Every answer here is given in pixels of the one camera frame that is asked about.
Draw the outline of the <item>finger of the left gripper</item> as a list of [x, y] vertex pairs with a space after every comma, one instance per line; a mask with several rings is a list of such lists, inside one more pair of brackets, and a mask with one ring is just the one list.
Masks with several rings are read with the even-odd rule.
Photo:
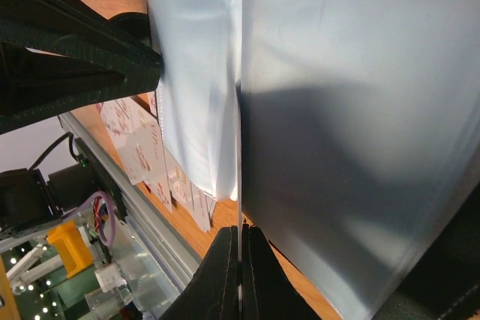
[[154, 90], [162, 57], [147, 19], [105, 19], [80, 0], [1, 0], [1, 131]]

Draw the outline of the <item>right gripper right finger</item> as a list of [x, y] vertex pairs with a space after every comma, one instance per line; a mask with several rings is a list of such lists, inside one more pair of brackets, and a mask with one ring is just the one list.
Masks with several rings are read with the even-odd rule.
[[244, 319], [318, 319], [288, 280], [263, 231], [244, 224], [241, 232]]

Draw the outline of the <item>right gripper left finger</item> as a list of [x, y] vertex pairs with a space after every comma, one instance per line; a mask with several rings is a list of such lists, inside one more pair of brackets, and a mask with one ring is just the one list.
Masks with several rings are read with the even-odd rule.
[[223, 227], [184, 291], [161, 316], [168, 319], [238, 319], [238, 228]]

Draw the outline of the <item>black leather card holder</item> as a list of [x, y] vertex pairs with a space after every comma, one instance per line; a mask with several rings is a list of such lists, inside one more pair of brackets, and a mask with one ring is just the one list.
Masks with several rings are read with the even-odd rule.
[[344, 319], [479, 308], [479, 0], [147, 0], [157, 119]]

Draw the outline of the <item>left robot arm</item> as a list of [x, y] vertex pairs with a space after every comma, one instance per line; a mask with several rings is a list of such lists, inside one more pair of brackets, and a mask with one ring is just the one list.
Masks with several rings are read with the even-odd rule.
[[[1, 132], [73, 109], [152, 91], [164, 60], [142, 13], [106, 19], [81, 0], [1, 0]], [[83, 165], [44, 180], [37, 164], [1, 174], [1, 237], [62, 221], [95, 190]]]

